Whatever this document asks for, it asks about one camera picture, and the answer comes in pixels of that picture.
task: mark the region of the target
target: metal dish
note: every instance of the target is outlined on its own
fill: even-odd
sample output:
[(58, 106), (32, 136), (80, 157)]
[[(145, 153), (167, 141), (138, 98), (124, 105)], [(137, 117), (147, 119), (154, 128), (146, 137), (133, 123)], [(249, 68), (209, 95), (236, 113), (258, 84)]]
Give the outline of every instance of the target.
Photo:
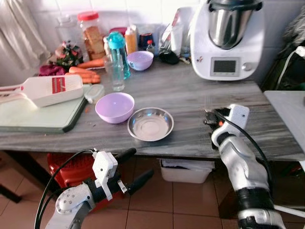
[(173, 130), (173, 117), (160, 108), (143, 108), (129, 118), (127, 128), (134, 138), (154, 142), (170, 134)]

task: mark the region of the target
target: curtain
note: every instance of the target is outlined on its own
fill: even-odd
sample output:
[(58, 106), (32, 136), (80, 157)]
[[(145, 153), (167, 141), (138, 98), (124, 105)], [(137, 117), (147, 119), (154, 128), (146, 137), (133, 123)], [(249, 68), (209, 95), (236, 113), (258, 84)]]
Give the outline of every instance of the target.
[(0, 0), (0, 48), (20, 69), (37, 67), (50, 55), (23, 0)]

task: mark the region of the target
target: food processor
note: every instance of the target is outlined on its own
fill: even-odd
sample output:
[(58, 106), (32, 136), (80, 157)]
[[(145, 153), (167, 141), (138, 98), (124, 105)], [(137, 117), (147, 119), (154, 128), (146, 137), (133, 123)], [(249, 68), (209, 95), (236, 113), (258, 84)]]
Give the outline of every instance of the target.
[(264, 44), (261, 0), (203, 0), (191, 26), (195, 72), (218, 81), (241, 80), (256, 70)]

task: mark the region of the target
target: white plastic bin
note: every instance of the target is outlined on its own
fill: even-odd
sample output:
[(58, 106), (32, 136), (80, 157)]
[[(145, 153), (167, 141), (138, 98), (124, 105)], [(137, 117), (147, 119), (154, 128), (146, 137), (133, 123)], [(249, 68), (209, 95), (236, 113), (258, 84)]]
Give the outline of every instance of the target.
[(161, 173), (169, 182), (203, 183), (213, 168), (214, 161), (160, 159)]

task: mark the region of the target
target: black cable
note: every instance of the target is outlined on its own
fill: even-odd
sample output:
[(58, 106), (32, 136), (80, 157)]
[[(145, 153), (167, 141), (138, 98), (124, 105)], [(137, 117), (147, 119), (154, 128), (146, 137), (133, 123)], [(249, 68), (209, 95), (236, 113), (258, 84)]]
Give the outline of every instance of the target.
[(74, 154), (73, 156), (71, 156), (65, 163), (63, 163), (56, 171), (55, 173), (52, 175), (52, 177), (50, 178), (43, 194), (42, 194), (42, 197), (41, 197), (41, 200), (40, 200), (40, 203), (39, 203), (39, 206), (38, 206), (38, 210), (37, 210), (37, 213), (36, 213), (36, 218), (35, 218), (35, 224), (34, 224), (34, 229), (40, 229), (40, 222), (39, 222), (39, 218), (40, 218), (40, 214), (41, 214), (41, 208), (42, 208), (42, 204), (43, 204), (43, 201), (44, 199), (46, 198), (47, 196), (47, 193), (48, 193), (48, 189), (52, 183), (52, 181), (54, 180), (55, 176), (58, 174), (58, 172), (63, 168), (65, 167), (73, 158), (75, 158), (77, 155), (79, 154), (82, 154), (84, 152), (87, 152), (87, 151), (90, 151), (93, 153), (93, 149), (84, 149), (76, 154)]
[(261, 155), (261, 157), (263, 158), (263, 162), (264, 162), (264, 166), (267, 170), (267, 175), (268, 175), (268, 184), (269, 184), (269, 189), (270, 189), (270, 195), (272, 196), (272, 192), (273, 192), (273, 184), (272, 184), (272, 174), (271, 174), (271, 169), (270, 169), (270, 165), (268, 163), (268, 160), (265, 156), (265, 154), (263, 153), (262, 149), (259, 147), (259, 145), (254, 141), (254, 139), (244, 130), (242, 129), (240, 126), (238, 126), (237, 124), (231, 122), (230, 120), (228, 120), (227, 118), (225, 118), (221, 113), (219, 113), (218, 111), (214, 110), (214, 114), (217, 115), (219, 118), (225, 120), (228, 124), (234, 126), (236, 129), (238, 129), (240, 132), (243, 133), (243, 135), (245, 135), (249, 141), (254, 145), (254, 147), (257, 149), (257, 151), (259, 152), (259, 154)]
[(47, 201), (44, 203), (43, 207), (42, 207), (42, 210), (41, 210), (41, 213), (40, 213), (40, 216), (39, 216), (39, 225), (41, 223), (41, 220), (42, 220), (42, 216), (43, 216), (43, 213), (45, 211), (45, 209), (47, 208), (47, 205), (48, 203), (50, 202), (50, 200), (53, 198), (53, 196), (57, 195), (57, 194), (61, 194), (64, 190), (67, 190), (68, 188), (70, 187), (63, 187), (63, 188), (60, 188), (58, 190), (56, 190), (55, 192), (53, 192), (49, 198), (47, 199)]

